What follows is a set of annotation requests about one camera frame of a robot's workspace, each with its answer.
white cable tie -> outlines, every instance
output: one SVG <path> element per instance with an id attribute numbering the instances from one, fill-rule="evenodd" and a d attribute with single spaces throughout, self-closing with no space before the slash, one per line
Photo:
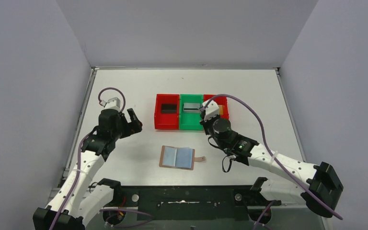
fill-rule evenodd
<path id="1" fill-rule="evenodd" d="M 106 101 L 101 100 L 101 101 L 99 102 L 99 104 L 100 104 L 102 107 L 105 107 L 105 105 L 106 105 Z"/>
<path id="2" fill-rule="evenodd" d="M 272 165 L 273 165 L 274 159 L 277 157 L 277 155 L 278 155 L 278 151 L 274 151 L 274 154 L 273 154 L 272 158 L 270 159 L 270 163 L 269 163 L 269 171 L 270 172 L 272 171 Z"/>
<path id="3" fill-rule="evenodd" d="M 71 171 L 79 171 L 80 173 L 83 173 L 83 174 L 87 175 L 91 179 L 91 181 L 93 180 L 93 178 L 90 177 L 86 171 L 83 171 L 81 169 L 72 169 Z"/>

white table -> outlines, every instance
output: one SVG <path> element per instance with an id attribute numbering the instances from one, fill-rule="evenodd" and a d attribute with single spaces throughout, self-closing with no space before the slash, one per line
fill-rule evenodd
<path id="1" fill-rule="evenodd" d="M 133 108 L 143 123 L 143 131 L 116 142 L 116 148 L 93 181 L 102 178 L 118 180 L 122 185 L 243 185 L 253 184 L 257 177 L 283 180 L 259 168 L 238 162 L 229 173 L 221 170 L 223 152 L 211 147 L 204 132 L 157 131 L 154 129 L 156 94 L 218 94 L 234 95 L 249 104 L 261 117 L 271 149 L 302 160 L 296 135 L 274 70 L 98 70 L 87 110 L 82 122 L 81 138 L 98 124 L 103 109 L 97 100 L 105 87 L 116 87 L 126 96 L 126 109 Z M 102 98 L 118 96 L 106 91 Z M 260 127 L 254 116 L 242 105 L 228 99 L 232 129 L 262 142 Z M 194 170 L 160 168 L 161 146 L 190 147 L 195 156 L 205 156 L 206 162 L 196 162 Z M 76 163 L 77 153 L 72 158 Z"/>

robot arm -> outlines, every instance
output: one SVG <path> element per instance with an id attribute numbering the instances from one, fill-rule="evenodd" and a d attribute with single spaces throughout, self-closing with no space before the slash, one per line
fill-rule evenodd
<path id="1" fill-rule="evenodd" d="M 131 122 L 127 122 L 125 114 L 120 112 L 120 101 L 112 98 L 102 104 L 104 109 L 98 119 L 98 125 L 83 140 L 80 153 L 80 169 L 77 165 L 70 171 L 65 183 L 46 208 L 38 208 L 33 215 L 34 227 L 37 230 L 47 230 L 55 221 L 54 230 L 83 230 L 98 211 L 106 204 L 120 204 L 120 182 L 102 179 L 94 192 L 82 200 L 92 178 L 115 149 L 115 143 L 120 138 L 129 137 L 142 131 L 142 123 L 133 109 L 128 109 Z"/>
<path id="2" fill-rule="evenodd" d="M 259 178 L 254 189 L 266 200 L 281 200 L 296 204 L 305 204 L 314 213 L 330 218 L 332 213 L 317 202 L 300 186 L 296 186 L 289 174 L 301 181 L 317 198 L 332 210 L 336 208 L 343 186 L 333 167 L 325 162 L 320 165 L 301 162 L 275 151 L 271 156 L 263 144 L 245 137 L 232 130 L 230 121 L 220 118 L 219 106 L 216 102 L 204 102 L 204 110 L 201 112 L 200 124 L 204 127 L 205 134 L 210 135 L 218 148 L 224 151 L 231 161 L 238 161 L 248 166 L 262 168 L 279 175 L 289 182 L 275 182 L 267 178 Z"/>

gray wall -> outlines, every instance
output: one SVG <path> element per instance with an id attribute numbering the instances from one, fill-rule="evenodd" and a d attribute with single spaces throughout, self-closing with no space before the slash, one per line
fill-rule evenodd
<path id="1" fill-rule="evenodd" d="M 57 185 L 90 66 L 55 0 L 0 1 L 0 230 Z"/>
<path id="2" fill-rule="evenodd" d="M 368 1 L 319 0 L 280 73 L 308 161 L 344 183 L 335 229 L 368 229 Z"/>
<path id="3" fill-rule="evenodd" d="M 93 66 L 278 67 L 318 0 L 57 0 Z"/>

metal bolt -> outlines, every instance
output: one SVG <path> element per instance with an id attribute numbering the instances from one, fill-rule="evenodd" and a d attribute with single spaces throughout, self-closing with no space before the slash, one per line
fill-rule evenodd
<path id="1" fill-rule="evenodd" d="M 132 201 L 133 202 L 137 202 L 139 200 L 139 195 L 137 195 L 137 194 L 133 194 L 132 195 Z"/>
<path id="2" fill-rule="evenodd" d="M 241 194 L 236 194 L 235 195 L 235 200 L 237 200 L 237 201 L 241 201 L 242 200 L 242 195 Z"/>

